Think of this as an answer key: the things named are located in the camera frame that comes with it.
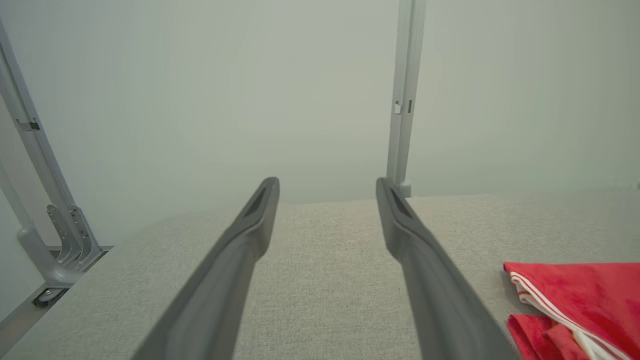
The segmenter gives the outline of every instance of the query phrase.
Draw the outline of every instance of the wheel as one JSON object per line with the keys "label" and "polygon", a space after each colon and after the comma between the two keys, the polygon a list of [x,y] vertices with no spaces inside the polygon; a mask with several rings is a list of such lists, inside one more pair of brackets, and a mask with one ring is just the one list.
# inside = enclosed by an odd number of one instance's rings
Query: wheel
{"label": "wheel", "polygon": [[35,298],[31,303],[36,307],[53,306],[68,289],[46,289],[40,296]]}

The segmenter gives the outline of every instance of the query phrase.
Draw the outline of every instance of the folded fabric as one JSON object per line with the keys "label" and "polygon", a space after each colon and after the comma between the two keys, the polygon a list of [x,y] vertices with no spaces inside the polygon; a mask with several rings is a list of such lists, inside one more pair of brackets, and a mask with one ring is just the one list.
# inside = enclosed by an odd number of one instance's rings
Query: folded fabric
{"label": "folded fabric", "polygon": [[504,263],[520,301],[548,316],[513,315],[525,360],[640,360],[640,263]]}

